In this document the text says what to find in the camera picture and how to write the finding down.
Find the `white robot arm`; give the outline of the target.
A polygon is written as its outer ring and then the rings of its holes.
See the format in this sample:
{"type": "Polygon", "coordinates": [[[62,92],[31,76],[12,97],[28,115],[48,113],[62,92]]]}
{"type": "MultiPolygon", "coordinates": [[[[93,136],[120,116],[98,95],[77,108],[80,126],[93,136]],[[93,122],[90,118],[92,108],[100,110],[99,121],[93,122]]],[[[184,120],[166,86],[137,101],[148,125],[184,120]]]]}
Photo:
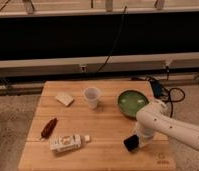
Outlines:
{"type": "Polygon", "coordinates": [[[167,106],[155,99],[136,114],[135,134],[144,145],[153,139],[155,132],[172,137],[199,151],[199,126],[165,116],[167,106]]]}

